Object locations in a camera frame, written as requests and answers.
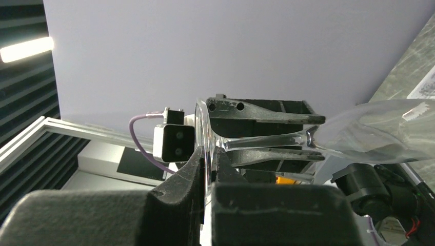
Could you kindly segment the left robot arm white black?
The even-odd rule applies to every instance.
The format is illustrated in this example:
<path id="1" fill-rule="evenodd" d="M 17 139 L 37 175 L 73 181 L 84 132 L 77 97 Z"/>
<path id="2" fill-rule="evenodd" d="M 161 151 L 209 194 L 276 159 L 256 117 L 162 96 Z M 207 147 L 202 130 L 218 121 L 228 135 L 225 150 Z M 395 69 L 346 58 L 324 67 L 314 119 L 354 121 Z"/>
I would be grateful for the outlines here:
<path id="1" fill-rule="evenodd" d="M 406 98 L 369 102 L 326 119 L 308 109 L 278 112 L 227 98 L 209 98 L 201 114 L 204 144 L 229 153 L 234 167 L 271 160 L 317 162 L 328 154 L 351 161 L 334 173 L 353 210 L 375 220 L 409 218 L 418 225 L 417 193 L 386 169 L 434 160 L 434 100 Z M 225 137 L 213 129 L 214 120 L 296 125 L 291 133 Z"/>

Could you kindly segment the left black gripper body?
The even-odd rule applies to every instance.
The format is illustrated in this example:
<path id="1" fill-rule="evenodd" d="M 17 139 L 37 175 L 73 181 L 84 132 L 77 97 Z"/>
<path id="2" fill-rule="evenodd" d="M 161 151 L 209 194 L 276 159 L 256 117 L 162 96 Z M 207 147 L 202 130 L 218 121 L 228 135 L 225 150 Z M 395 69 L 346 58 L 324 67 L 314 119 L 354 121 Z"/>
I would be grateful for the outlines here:
<path id="1" fill-rule="evenodd" d="M 210 118 L 210 151 L 221 148 L 227 152 L 243 149 L 277 148 L 309 150 L 304 127 L 308 125 L 261 123 L 253 120 Z M 285 177 L 300 183 L 314 181 L 313 161 L 271 160 L 235 167 L 245 171 L 248 180 L 257 182 L 259 175 L 266 182 L 272 176 Z"/>

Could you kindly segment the orange plastic goblet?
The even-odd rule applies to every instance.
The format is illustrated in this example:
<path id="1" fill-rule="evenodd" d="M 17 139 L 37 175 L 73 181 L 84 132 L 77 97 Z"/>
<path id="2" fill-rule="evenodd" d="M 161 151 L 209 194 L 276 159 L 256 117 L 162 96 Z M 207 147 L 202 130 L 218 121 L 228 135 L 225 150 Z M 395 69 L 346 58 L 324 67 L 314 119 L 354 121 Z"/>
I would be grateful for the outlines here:
<path id="1" fill-rule="evenodd" d="M 277 177 L 275 183 L 278 185 L 297 185 L 298 181 L 285 177 Z"/>

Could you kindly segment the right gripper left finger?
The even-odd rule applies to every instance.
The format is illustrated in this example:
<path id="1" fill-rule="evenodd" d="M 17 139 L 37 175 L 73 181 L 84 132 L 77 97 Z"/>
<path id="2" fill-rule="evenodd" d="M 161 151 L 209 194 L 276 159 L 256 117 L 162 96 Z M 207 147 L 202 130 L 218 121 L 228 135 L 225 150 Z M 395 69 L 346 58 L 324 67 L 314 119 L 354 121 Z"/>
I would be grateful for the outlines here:
<path id="1" fill-rule="evenodd" d="M 152 190 L 40 190 L 1 227 L 1 245 L 199 245 L 204 150 Z"/>

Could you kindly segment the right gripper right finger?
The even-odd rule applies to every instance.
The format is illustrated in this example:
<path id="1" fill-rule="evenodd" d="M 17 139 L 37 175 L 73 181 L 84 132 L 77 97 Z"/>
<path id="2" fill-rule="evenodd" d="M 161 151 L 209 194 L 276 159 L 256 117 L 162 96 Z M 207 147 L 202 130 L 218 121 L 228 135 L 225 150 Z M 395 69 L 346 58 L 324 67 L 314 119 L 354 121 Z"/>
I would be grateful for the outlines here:
<path id="1" fill-rule="evenodd" d="M 213 245 L 362 245 L 350 204 L 325 185 L 249 183 L 215 149 Z"/>

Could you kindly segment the clear wine glass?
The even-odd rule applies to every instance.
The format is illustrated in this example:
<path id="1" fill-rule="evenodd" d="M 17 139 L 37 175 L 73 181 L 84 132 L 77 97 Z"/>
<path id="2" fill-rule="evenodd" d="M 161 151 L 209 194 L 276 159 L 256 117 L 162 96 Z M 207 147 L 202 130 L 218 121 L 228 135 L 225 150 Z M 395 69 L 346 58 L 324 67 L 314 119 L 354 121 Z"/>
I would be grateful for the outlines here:
<path id="1" fill-rule="evenodd" d="M 210 176 L 210 114 L 195 106 L 195 145 L 203 147 Z M 391 99 L 358 105 L 321 125 L 308 125 L 307 147 L 357 163 L 396 164 L 434 159 L 434 100 Z"/>

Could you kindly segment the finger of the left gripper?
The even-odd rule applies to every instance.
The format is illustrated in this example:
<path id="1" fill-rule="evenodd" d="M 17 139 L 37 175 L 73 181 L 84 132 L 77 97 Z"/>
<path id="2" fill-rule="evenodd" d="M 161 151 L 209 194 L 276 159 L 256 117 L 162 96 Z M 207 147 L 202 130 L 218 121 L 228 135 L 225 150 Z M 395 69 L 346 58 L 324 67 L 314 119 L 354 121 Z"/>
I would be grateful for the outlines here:
<path id="1" fill-rule="evenodd" d="M 306 101 L 211 97 L 206 104 L 213 119 L 293 125 L 321 125 L 326 120 L 325 116 L 316 114 Z"/>
<path id="2" fill-rule="evenodd" d="M 233 167 L 241 167 L 271 160 L 323 161 L 325 157 L 311 150 L 259 148 L 227 152 Z"/>

